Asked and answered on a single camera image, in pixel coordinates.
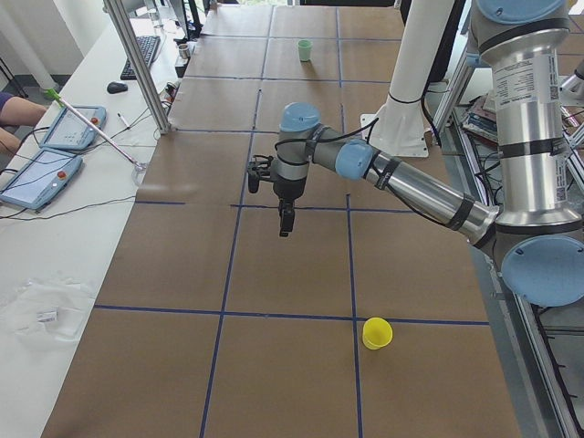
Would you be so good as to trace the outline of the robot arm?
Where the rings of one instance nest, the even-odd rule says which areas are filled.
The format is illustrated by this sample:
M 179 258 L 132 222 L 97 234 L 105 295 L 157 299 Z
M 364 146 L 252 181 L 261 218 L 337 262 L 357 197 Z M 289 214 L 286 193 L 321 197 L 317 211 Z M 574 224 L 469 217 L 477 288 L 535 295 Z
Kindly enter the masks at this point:
M 568 35 L 563 1 L 475 1 L 471 55 L 492 70 L 498 158 L 504 202 L 487 206 L 409 164 L 423 156 L 413 139 L 418 109 L 454 8 L 414 1 L 386 102 L 374 114 L 369 141 L 325 126 L 308 103 L 283 111 L 276 156 L 251 162 L 248 184 L 272 183 L 280 233 L 292 230 L 294 206 L 311 164 L 366 180 L 422 217 L 465 235 L 488 255 L 506 286 L 541 307 L 583 296 L 581 216 L 568 206 L 556 50 Z

